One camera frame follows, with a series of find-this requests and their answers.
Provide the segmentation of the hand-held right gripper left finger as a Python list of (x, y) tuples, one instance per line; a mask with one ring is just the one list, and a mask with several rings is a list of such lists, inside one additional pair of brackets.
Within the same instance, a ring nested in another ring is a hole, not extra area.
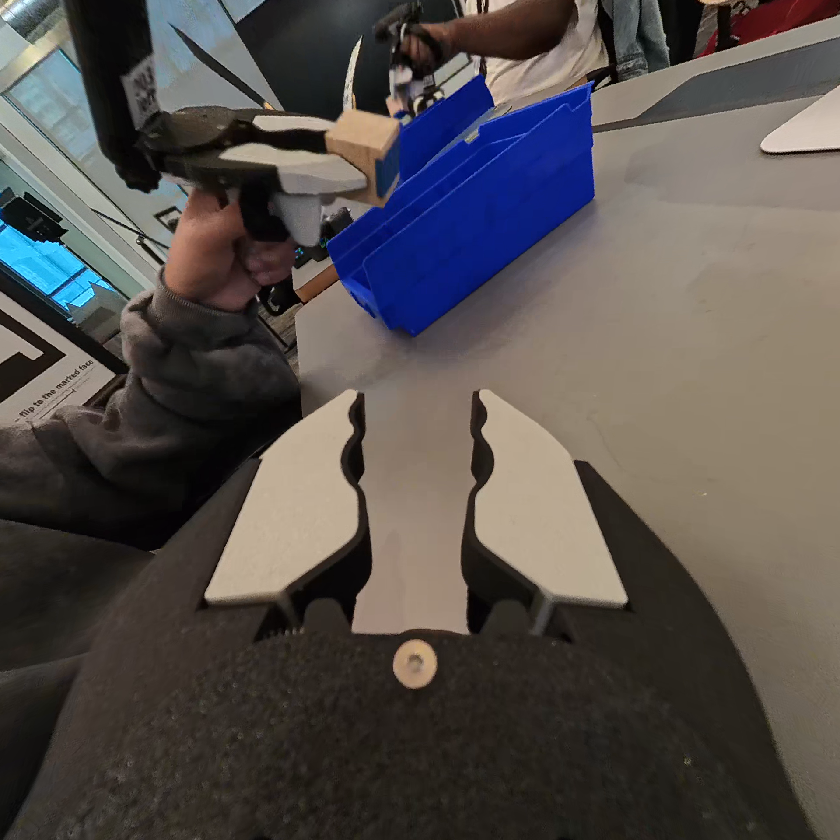
[(207, 606), (267, 606), (291, 632), (316, 602), (330, 602), (352, 626), (372, 571), (365, 431), (364, 394), (346, 390), (265, 450), (204, 591)]

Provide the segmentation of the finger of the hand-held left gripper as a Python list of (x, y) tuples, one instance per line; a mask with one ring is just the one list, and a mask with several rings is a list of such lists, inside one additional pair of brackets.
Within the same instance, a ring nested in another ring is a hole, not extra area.
[(253, 141), (273, 149), (326, 154), (328, 132), (337, 123), (288, 112), (260, 112), (253, 117)]
[(268, 166), (276, 172), (280, 190), (291, 195), (339, 195), (368, 186), (365, 173), (338, 154), (244, 143), (223, 151), (219, 158), (243, 165)]

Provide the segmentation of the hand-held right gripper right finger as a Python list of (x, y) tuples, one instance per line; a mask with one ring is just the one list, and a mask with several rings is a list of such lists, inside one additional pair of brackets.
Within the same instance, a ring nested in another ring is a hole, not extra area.
[(541, 635), (558, 606), (623, 610), (629, 597), (567, 449), (497, 394), (471, 399), (474, 480), (461, 540), (468, 631), (513, 602)]

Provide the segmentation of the wooden cube blue stripe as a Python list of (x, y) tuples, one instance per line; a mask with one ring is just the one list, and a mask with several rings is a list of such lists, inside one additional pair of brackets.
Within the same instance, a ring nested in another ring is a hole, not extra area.
[(354, 185), (337, 188), (336, 196), (383, 207), (400, 181), (402, 125), (380, 114), (349, 109), (325, 134), (327, 152), (338, 155), (360, 172)]

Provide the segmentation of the blue plastic bin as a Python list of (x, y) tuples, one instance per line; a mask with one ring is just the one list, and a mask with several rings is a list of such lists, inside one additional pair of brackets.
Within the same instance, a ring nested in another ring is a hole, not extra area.
[(470, 79), (401, 127), (400, 177), (406, 181), (495, 108), (485, 78)]
[(329, 241), (352, 299), (417, 336), (595, 196), (592, 85), (490, 119)]

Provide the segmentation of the person's left forearm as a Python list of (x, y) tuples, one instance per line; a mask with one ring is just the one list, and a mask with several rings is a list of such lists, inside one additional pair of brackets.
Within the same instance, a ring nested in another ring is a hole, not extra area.
[(259, 320), (157, 288), (123, 310), (129, 372), (103, 407), (2, 427), (2, 553), (14, 538), (160, 548), (301, 419), (298, 378)]

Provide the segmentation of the grey desk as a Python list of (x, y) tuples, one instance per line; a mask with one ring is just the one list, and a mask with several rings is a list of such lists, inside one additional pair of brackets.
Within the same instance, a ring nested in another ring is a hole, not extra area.
[(335, 285), (297, 316), (308, 411), (365, 395), (373, 574), (354, 627), (462, 631), (469, 411), (486, 387), (618, 491), (749, 667), (795, 792), (838, 838), (838, 155), (760, 142), (808, 99), (641, 115), (838, 20), (598, 91), (595, 200), (416, 338)]

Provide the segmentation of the person's left hand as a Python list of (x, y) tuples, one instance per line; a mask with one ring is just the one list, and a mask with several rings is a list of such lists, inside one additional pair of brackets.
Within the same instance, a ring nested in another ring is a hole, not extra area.
[(253, 239), (236, 201), (194, 187), (176, 228), (163, 282), (185, 301), (221, 312), (242, 312), (264, 287), (291, 275), (296, 244)]

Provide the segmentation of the black monitor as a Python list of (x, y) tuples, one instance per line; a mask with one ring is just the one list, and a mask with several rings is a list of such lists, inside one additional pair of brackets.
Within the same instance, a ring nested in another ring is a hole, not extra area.
[(360, 110), (388, 115), (389, 49), (374, 24), (397, 2), (266, 1), (235, 24), (283, 109), (336, 119), (353, 49), (362, 47), (353, 74)]

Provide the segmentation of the black diagonal rod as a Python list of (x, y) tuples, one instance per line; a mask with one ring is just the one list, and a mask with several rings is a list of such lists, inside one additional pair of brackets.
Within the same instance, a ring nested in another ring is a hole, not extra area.
[(201, 62), (206, 68), (225, 80), (232, 87), (247, 97), (248, 100), (254, 104), (261, 106), (263, 109), (276, 110), (261, 94), (253, 89), (247, 82), (235, 75), (230, 69), (226, 68), (216, 58), (211, 56), (203, 47), (197, 44), (194, 39), (183, 32), (178, 27), (170, 24), (170, 27), (178, 35), (185, 47), (189, 49), (191, 54)]

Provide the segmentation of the black mounted device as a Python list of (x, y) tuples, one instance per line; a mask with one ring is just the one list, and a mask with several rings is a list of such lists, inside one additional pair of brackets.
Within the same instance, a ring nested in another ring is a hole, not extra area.
[(1, 192), (1, 220), (36, 243), (59, 243), (67, 233), (61, 216), (30, 192), (16, 195), (11, 187)]

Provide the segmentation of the person's body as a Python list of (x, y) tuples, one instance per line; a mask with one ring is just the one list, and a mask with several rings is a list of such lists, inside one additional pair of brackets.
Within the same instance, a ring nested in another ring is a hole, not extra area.
[(39, 772), (102, 617), (153, 556), (120, 543), (2, 521), (2, 835)]

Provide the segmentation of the black white marker sign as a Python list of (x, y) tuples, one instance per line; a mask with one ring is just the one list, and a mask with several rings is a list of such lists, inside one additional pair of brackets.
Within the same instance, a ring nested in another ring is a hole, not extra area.
[(126, 374), (117, 354), (4, 267), (1, 292), (2, 425), (91, 405)]

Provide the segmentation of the red bag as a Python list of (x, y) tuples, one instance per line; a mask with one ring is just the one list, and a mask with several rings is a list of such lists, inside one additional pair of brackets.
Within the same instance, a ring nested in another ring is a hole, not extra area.
[(695, 58), (789, 32), (838, 15), (838, 1), (701, 2)]

